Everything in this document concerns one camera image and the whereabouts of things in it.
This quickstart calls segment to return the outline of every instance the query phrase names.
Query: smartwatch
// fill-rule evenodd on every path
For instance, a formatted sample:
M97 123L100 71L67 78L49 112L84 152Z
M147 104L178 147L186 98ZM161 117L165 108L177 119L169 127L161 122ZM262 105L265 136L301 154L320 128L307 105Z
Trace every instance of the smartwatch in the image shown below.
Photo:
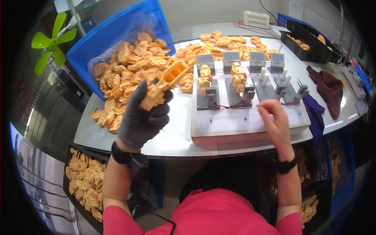
M288 173L294 166L296 165L296 156L291 162L284 161L280 162L279 160L274 160L277 163L277 171L279 174L286 174Z
M128 153L128 152L122 151L115 141L112 144L111 151L112 151L112 157L117 163L126 164L128 167L130 167L130 164L135 156L142 155L140 153Z

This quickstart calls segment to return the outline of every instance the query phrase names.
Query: gray glove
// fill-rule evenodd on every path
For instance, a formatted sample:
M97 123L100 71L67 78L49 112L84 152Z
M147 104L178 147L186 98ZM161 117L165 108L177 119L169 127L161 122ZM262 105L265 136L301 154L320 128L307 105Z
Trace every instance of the gray glove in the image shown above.
M144 80L132 93L121 125L117 130L117 135L121 141L136 149L142 148L169 121L167 114L170 111L170 107L167 103L173 97L172 92L165 91L165 103L153 107L150 112L147 112L141 107L141 103L147 93L147 87L146 80Z

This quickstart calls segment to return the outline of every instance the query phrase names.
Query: blue bin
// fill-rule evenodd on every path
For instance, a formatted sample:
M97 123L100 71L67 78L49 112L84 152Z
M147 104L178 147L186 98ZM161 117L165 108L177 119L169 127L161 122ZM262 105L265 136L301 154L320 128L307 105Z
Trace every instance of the blue bin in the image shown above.
M321 143L313 147L313 151L317 158L317 179L316 181L323 181L332 178L331 161L329 153L329 145L327 139L323 137Z
M150 25L146 22L154 22L155 27L150 29ZM105 100L99 84L88 71L87 63L121 40L132 42L137 38L137 34L145 29L148 29L149 33L152 31L152 37L166 41L167 48L171 49L168 55L175 54L174 42L159 1L144 0L97 25L68 51L67 59L87 86L98 97Z
M349 128L343 128L331 135L336 147L340 152L341 162L339 165L340 179L336 183L335 194L332 201L331 217L347 203L354 191L355 186L355 154Z

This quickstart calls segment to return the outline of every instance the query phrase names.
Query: green fan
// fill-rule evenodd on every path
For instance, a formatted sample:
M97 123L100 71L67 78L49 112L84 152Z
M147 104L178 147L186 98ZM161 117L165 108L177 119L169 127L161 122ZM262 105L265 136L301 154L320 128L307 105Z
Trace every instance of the green fan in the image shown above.
M34 35L33 41L31 42L31 47L35 49L46 48L46 51L39 58L34 68L34 72L38 76L43 73L43 70L47 65L51 52L57 67L62 66L67 60L64 53L58 47L58 45L63 42L72 41L76 37L77 29L74 28L57 38L58 33L61 27L63 26L66 17L67 14L65 12L61 12L56 16L52 30L52 39L46 37L42 32L38 32Z

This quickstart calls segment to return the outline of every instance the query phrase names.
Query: brown cloth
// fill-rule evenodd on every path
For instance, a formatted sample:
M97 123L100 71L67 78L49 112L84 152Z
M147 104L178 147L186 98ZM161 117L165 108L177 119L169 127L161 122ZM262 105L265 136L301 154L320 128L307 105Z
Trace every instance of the brown cloth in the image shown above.
M325 100L330 115L336 120L340 114L343 95L342 82L327 72L316 72L311 66L307 67L307 71L313 82L317 85L317 92Z

